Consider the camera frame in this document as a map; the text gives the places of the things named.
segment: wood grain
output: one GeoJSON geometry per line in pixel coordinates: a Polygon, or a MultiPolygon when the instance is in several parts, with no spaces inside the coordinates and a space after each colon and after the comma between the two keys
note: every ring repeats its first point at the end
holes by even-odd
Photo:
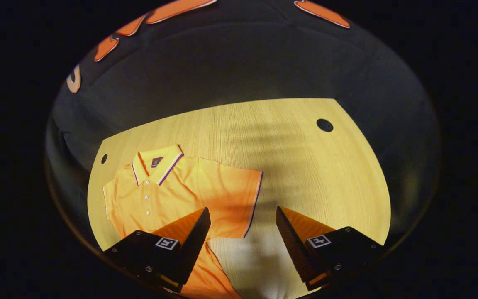
{"type": "Polygon", "coordinates": [[[120,240],[106,219],[102,187],[139,150],[179,144],[184,155],[264,172],[252,227],[245,239],[209,241],[244,298],[296,298],[308,293],[276,227],[285,206],[334,229],[355,227],[384,244],[390,199],[383,172],[357,125],[333,99],[258,100],[194,110],[105,139],[88,187],[88,214],[106,250],[120,240]],[[333,124],[318,128],[317,119],[333,124]],[[104,154],[108,159],[101,164],[104,154]]]}

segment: polo shirt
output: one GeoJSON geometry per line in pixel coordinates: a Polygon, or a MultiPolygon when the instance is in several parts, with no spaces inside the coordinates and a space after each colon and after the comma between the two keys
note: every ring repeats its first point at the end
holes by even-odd
{"type": "Polygon", "coordinates": [[[106,216],[121,238],[149,233],[207,207],[211,226],[181,294],[191,298],[240,298],[211,238],[244,238],[250,229],[263,172],[185,157],[178,145],[137,152],[104,188],[106,216]]]}

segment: table surface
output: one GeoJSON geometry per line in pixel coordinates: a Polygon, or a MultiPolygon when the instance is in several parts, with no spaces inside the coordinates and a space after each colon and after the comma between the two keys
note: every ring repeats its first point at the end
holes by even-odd
{"type": "Polygon", "coordinates": [[[88,186],[91,228],[106,250],[120,240],[106,219],[102,187],[137,151],[179,144],[184,155],[263,171],[251,229],[244,239],[208,242],[237,293],[296,298],[308,293],[276,227],[285,206],[334,229],[352,226],[384,244],[390,198],[379,162],[351,117],[333,99],[257,100],[194,110],[103,140],[88,186]],[[326,119],[333,131],[317,126],[326,119]],[[107,162],[101,164],[104,154],[107,162]]]}

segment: purple trim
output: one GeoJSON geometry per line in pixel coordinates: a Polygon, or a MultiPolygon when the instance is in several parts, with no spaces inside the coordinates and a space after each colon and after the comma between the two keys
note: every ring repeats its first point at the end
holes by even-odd
{"type": "Polygon", "coordinates": [[[165,174],[165,176],[163,177],[163,179],[161,180],[161,182],[159,182],[158,186],[161,186],[161,183],[163,183],[165,181],[165,179],[167,178],[167,176],[169,175],[169,172],[171,172],[171,170],[173,170],[174,166],[176,165],[176,163],[178,163],[178,160],[183,157],[184,154],[181,154],[180,157],[178,157],[178,159],[176,159],[176,161],[174,161],[174,164],[173,166],[171,166],[171,168],[169,168],[169,171],[167,172],[167,174],[165,174]]]}
{"type": "Polygon", "coordinates": [[[263,172],[261,172],[261,178],[259,179],[259,189],[258,189],[258,194],[256,195],[256,201],[254,202],[254,209],[252,210],[252,218],[250,218],[250,224],[248,225],[248,229],[246,230],[246,233],[244,233],[243,239],[246,237],[248,231],[250,230],[250,227],[252,225],[252,220],[254,220],[254,213],[256,212],[256,204],[258,203],[258,197],[259,197],[259,192],[261,191],[262,180],[263,180],[263,172]]]}
{"type": "Polygon", "coordinates": [[[136,170],[134,169],[134,163],[132,163],[132,171],[134,172],[134,178],[136,178],[136,184],[139,186],[138,176],[136,176],[136,170]]]}

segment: shirt collar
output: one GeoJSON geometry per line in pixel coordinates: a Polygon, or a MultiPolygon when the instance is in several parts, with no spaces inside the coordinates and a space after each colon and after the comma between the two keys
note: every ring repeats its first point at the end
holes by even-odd
{"type": "Polygon", "coordinates": [[[135,181],[138,184],[155,183],[161,185],[169,172],[174,168],[178,160],[184,155],[178,145],[171,145],[152,151],[137,152],[132,160],[132,170],[135,181]],[[158,161],[158,165],[152,168],[152,163],[158,161]]]}

